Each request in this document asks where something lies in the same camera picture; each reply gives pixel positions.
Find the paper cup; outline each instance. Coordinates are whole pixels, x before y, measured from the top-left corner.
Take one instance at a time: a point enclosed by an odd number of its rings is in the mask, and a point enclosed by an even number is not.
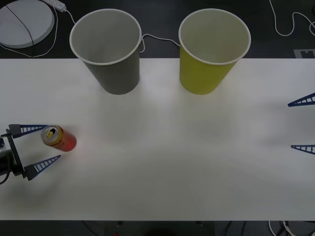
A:
[[[236,15],[202,9],[183,20],[179,41],[181,84],[189,92],[208,94],[247,53],[251,34]]]
[[[82,17],[70,33],[70,47],[112,94],[133,90],[139,82],[141,28],[130,14],[102,9]]]

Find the power strip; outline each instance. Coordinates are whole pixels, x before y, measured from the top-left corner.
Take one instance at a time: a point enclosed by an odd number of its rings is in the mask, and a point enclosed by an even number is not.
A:
[[[60,12],[64,12],[66,10],[66,6],[64,3],[62,3],[61,1],[58,0],[41,0],[44,3],[46,3],[47,5],[54,7],[56,10],[60,11]]]

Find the can lid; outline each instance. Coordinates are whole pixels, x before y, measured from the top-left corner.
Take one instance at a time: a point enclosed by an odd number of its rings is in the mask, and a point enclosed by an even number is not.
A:
[[[41,131],[40,136],[44,143],[52,143],[59,137],[59,129],[55,125],[48,125]]]

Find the white round base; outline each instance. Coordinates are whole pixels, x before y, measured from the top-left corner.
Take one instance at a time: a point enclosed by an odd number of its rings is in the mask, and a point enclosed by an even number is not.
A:
[[[53,29],[55,17],[49,6],[38,0],[18,0],[7,5],[28,28],[34,44]],[[9,48],[32,46],[30,34],[6,6],[0,9],[0,44]]]

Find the soda can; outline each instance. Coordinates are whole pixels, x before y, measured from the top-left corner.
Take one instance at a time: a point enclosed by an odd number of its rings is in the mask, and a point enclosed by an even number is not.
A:
[[[46,126],[40,136],[44,144],[61,151],[71,151],[77,144],[75,136],[58,125]]]

